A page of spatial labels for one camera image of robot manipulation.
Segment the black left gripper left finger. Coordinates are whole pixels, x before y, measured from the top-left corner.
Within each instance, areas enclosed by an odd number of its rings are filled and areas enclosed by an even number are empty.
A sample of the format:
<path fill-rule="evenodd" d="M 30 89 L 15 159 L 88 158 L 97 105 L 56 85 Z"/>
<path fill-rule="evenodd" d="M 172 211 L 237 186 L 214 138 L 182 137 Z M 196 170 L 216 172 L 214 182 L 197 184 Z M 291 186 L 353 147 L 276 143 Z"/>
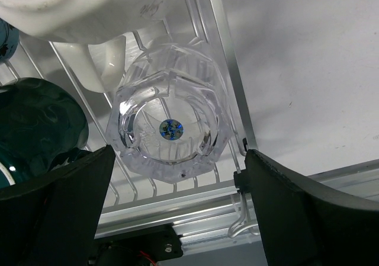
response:
<path fill-rule="evenodd" d="M 114 162 L 105 146 L 1 189 L 1 265 L 86 265 Z"/>

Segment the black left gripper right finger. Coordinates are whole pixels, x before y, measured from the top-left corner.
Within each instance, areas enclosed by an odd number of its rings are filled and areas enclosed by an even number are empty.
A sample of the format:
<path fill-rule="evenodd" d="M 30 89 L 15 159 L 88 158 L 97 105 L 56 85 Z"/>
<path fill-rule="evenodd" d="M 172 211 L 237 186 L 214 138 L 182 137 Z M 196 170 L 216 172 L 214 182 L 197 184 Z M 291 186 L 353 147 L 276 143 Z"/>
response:
<path fill-rule="evenodd" d="M 268 265 L 378 265 L 378 203 L 294 172 L 257 150 L 245 158 Z"/>

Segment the dark green mug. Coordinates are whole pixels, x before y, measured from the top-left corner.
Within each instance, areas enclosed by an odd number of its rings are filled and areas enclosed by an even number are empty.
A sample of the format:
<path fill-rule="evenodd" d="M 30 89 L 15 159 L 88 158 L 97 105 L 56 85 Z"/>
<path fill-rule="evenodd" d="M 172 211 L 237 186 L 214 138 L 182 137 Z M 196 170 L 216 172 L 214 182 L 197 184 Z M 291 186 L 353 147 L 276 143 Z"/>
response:
<path fill-rule="evenodd" d="M 1 86 L 1 187 L 39 177 L 89 154 L 88 122 L 63 88 L 21 78 Z"/>

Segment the clear glass tumbler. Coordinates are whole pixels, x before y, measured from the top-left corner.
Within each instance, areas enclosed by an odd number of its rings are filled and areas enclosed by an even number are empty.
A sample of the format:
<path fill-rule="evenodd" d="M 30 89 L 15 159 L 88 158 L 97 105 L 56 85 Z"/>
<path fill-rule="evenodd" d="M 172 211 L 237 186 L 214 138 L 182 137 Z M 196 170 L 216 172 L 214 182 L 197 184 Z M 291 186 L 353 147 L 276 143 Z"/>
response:
<path fill-rule="evenodd" d="M 115 94 L 106 130 L 131 172 L 166 183 L 212 171 L 231 136 L 223 77 L 200 39 L 139 55 Z"/>

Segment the blue floral mug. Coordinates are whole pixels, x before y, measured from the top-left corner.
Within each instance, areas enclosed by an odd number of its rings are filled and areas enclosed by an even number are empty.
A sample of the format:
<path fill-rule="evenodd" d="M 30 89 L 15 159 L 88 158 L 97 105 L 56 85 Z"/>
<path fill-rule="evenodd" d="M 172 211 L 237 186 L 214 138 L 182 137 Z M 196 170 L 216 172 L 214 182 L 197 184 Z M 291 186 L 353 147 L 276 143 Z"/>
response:
<path fill-rule="evenodd" d="M 0 20 L 0 60 L 1 63 L 8 61 L 15 53 L 20 38 L 20 31 L 7 23 Z"/>

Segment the white ceramic mug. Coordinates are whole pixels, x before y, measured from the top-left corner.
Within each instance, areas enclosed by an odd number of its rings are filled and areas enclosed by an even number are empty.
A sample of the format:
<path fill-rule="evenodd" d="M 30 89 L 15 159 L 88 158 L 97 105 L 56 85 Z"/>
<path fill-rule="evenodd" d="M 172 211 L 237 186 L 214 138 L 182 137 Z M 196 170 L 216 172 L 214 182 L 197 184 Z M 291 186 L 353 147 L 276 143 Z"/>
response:
<path fill-rule="evenodd" d="M 82 86 L 104 93 L 124 73 L 125 33 L 165 18 L 176 0 L 1 0 L 1 18 L 50 41 Z"/>

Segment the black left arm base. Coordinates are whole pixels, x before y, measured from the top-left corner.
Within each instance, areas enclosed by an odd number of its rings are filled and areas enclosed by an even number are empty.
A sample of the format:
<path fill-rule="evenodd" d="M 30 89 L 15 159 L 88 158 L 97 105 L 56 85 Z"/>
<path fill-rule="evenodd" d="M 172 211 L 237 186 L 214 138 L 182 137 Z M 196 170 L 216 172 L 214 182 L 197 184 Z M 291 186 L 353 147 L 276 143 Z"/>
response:
<path fill-rule="evenodd" d="M 183 256 L 181 236 L 159 225 L 94 240 L 87 265 L 158 265 Z"/>

